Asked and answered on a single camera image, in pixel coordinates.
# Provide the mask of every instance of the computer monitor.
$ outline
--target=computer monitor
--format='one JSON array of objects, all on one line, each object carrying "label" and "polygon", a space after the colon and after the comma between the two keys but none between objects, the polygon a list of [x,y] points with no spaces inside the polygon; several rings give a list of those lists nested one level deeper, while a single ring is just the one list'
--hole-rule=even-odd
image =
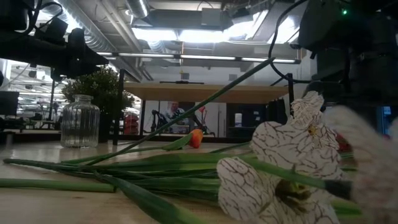
[{"label": "computer monitor", "polygon": [[19,92],[0,91],[0,115],[17,115]]}]

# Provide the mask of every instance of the potted plant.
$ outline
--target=potted plant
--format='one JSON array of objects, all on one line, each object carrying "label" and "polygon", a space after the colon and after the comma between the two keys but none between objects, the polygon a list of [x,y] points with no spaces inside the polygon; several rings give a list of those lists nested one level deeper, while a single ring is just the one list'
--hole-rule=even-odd
[{"label": "potted plant", "polygon": [[[106,142],[109,137],[109,131],[114,117],[116,104],[118,102],[118,73],[107,66],[101,67],[101,70],[91,75],[77,77],[74,82],[68,82],[62,88],[62,93],[68,102],[73,102],[73,96],[76,94],[89,95],[93,97],[92,104],[99,107],[101,116],[99,119],[99,142]],[[129,94],[123,91],[122,110],[131,107],[134,98],[128,98]]]}]

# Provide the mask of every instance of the red object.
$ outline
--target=red object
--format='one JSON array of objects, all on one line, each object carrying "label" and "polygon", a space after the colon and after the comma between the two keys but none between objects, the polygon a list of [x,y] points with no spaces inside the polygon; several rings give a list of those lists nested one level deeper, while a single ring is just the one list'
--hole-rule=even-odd
[{"label": "red object", "polygon": [[202,106],[201,108],[199,108],[198,111],[200,111],[201,113],[203,113],[205,109],[206,109],[206,106]]},{"label": "red object", "polygon": [[192,138],[189,141],[189,146],[198,149],[200,147],[201,140],[203,139],[203,131],[201,129],[194,129],[193,131],[191,131],[191,133]]},{"label": "red object", "polygon": [[352,152],[351,145],[341,135],[337,134],[336,141],[338,142],[340,152]]},{"label": "red object", "polygon": [[124,134],[138,134],[138,117],[128,115],[124,118]]}]

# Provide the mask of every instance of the person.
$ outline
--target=person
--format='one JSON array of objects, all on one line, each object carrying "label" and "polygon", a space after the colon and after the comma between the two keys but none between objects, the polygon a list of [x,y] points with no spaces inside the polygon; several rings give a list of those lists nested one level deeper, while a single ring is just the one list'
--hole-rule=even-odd
[{"label": "person", "polygon": [[[164,117],[167,122],[170,122],[171,120],[177,118],[181,114],[185,113],[185,110],[179,107],[179,103],[176,101],[170,101],[169,102],[169,108],[168,110],[164,113]],[[188,125],[189,124],[189,119],[184,118],[181,121],[177,122],[178,125]],[[180,133],[184,132],[184,130],[181,130],[181,128],[178,127],[172,127],[171,132],[173,133]]]}]

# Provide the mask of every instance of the fluorescent light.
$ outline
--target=fluorescent light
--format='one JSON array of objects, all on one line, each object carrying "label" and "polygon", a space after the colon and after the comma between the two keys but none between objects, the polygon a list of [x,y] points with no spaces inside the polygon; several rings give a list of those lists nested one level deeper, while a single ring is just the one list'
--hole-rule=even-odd
[{"label": "fluorescent light", "polygon": [[[263,62],[265,60],[267,60],[268,58],[242,58],[243,62]],[[295,63],[296,60],[292,60],[292,59],[275,59],[273,61],[274,63]]]},{"label": "fluorescent light", "polygon": [[[51,96],[51,93],[31,93],[31,92],[19,92],[20,95],[39,95],[39,96]],[[62,93],[54,93],[54,96],[63,96]]]},{"label": "fluorescent light", "polygon": [[235,57],[204,56],[204,55],[181,55],[183,59],[208,59],[208,60],[235,60]]},{"label": "fluorescent light", "polygon": [[171,54],[120,53],[122,57],[174,58]]},{"label": "fluorescent light", "polygon": [[174,30],[170,29],[139,29],[132,28],[137,39],[146,41],[177,40]]},{"label": "fluorescent light", "polygon": [[274,63],[295,63],[296,60],[291,60],[291,59],[275,59],[273,62],[274,62]]},{"label": "fluorescent light", "polygon": [[112,56],[111,52],[97,52],[100,56]]},{"label": "fluorescent light", "polygon": [[228,38],[222,31],[183,30],[179,39],[188,43],[219,43]]},{"label": "fluorescent light", "polygon": [[253,26],[251,27],[251,29],[248,31],[248,33],[246,35],[246,40],[254,37],[256,32],[259,30],[262,22],[264,22],[264,19],[266,19],[267,14],[268,14],[268,10],[264,10],[258,15],[258,17],[256,19],[254,19],[254,16],[253,16],[253,19],[255,20],[255,22],[254,22]]},{"label": "fluorescent light", "polygon": [[[298,30],[299,26],[296,27],[294,20],[289,16],[278,28],[278,36],[276,38],[276,44],[286,43]],[[271,43],[275,34],[271,36],[268,43]]]}]

